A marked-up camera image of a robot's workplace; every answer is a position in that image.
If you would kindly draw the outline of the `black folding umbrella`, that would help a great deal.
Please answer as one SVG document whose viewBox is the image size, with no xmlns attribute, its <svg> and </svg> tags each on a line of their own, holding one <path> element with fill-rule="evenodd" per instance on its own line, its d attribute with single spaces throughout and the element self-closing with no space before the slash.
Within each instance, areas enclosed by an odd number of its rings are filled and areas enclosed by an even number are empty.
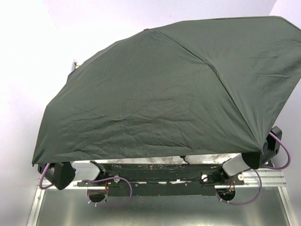
<svg viewBox="0 0 301 226">
<path fill-rule="evenodd" d="M 282 17 L 145 29 L 69 74 L 32 165 L 261 153 L 300 78 L 301 30 Z"/>
</svg>

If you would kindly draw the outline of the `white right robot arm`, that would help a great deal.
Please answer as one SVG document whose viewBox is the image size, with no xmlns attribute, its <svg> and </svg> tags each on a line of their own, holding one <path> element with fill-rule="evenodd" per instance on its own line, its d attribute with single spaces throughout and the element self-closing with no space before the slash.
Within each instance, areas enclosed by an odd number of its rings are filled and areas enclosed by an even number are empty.
<svg viewBox="0 0 301 226">
<path fill-rule="evenodd" d="M 217 181 L 223 183 L 244 170 L 262 167 L 278 154 L 281 138 L 282 130 L 273 127 L 259 152 L 241 153 L 225 161 L 217 170 Z"/>
</svg>

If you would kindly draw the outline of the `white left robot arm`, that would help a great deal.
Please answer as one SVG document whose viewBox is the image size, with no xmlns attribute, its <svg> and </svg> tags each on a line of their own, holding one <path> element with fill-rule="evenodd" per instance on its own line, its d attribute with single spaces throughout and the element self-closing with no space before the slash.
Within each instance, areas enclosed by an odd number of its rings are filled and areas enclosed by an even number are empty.
<svg viewBox="0 0 301 226">
<path fill-rule="evenodd" d="M 39 188 L 46 190 L 54 186 L 58 190 L 65 189 L 73 181 L 91 183 L 102 179 L 106 169 L 95 161 L 75 161 L 39 164 Z"/>
</svg>

